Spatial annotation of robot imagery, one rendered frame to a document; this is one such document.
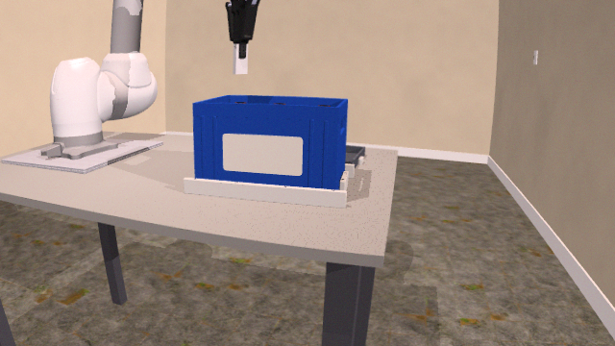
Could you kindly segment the blue plastic crate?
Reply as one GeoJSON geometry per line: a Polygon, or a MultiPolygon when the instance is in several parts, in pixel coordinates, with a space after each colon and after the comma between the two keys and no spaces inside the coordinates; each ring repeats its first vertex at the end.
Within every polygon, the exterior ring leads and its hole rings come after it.
{"type": "Polygon", "coordinates": [[[216,97],[195,140],[196,179],[339,190],[347,114],[348,99],[216,97]]]}

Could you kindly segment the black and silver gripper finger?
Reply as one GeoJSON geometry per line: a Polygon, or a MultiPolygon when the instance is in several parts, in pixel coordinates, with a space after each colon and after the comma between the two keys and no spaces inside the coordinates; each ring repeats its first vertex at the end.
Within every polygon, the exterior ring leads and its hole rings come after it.
{"type": "Polygon", "coordinates": [[[228,15],[230,41],[233,41],[233,40],[236,40],[236,24],[237,24],[237,12],[235,10],[235,0],[226,2],[225,6],[227,10],[227,15],[228,15]],[[231,8],[232,8],[232,11],[231,11],[231,8]],[[233,19],[234,19],[234,23],[233,23],[233,19]]]}
{"type": "Polygon", "coordinates": [[[234,45],[234,74],[247,74],[247,43],[253,39],[259,2],[260,0],[246,0],[245,8],[241,9],[240,0],[236,0],[236,40],[233,40],[233,43],[236,43],[234,45]]]}

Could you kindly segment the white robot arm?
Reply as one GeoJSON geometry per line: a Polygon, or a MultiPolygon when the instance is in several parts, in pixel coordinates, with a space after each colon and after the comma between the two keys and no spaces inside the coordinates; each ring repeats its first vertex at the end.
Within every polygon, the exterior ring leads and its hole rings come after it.
{"type": "Polygon", "coordinates": [[[142,12],[143,0],[113,0],[111,53],[101,68],[90,58],[57,66],[50,87],[54,143],[41,150],[43,157],[78,160],[116,149],[103,139],[102,123],[135,116],[155,102],[158,84],[140,53],[142,12]]]}

